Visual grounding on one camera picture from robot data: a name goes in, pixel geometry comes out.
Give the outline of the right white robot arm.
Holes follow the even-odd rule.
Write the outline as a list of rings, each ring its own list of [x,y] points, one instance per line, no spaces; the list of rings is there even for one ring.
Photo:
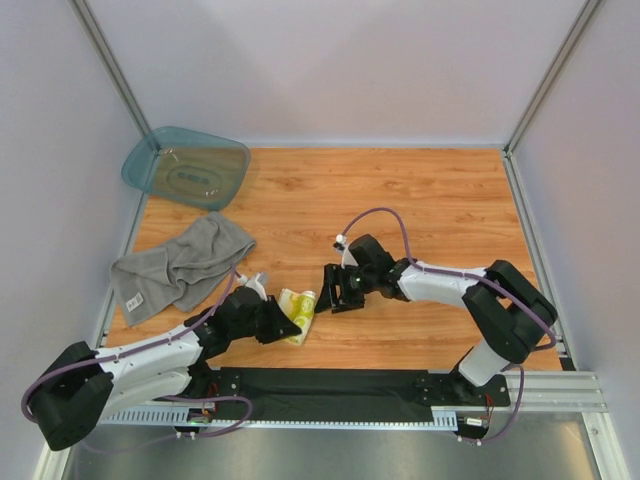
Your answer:
[[[514,265],[497,260],[486,268],[457,269],[413,258],[394,259],[371,235],[350,244],[340,236],[339,264],[324,267],[315,311],[361,309],[378,292],[404,302],[435,302],[466,309],[482,335],[454,374],[474,387],[486,385],[506,367],[522,364],[544,346],[558,318],[552,303]]]

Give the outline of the yellow green patterned towel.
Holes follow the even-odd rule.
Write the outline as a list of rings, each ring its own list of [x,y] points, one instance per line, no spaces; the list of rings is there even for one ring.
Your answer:
[[[285,339],[285,342],[300,346],[303,344],[313,321],[317,295],[314,291],[294,292],[282,289],[278,305],[284,314],[299,327],[301,332]]]

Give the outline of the grey towel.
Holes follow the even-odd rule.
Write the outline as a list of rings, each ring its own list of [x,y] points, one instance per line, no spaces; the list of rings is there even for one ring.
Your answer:
[[[256,245],[239,225],[211,212],[181,235],[116,260],[110,282],[126,325],[137,326],[170,305],[193,311]]]

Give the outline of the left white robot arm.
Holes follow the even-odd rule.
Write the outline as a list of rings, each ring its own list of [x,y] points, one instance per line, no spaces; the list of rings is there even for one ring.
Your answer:
[[[99,421],[146,401],[176,397],[203,402],[214,392],[210,359],[231,343],[270,344],[301,332],[276,298],[240,286],[182,325],[123,347],[68,346],[21,400],[53,451],[83,440]]]

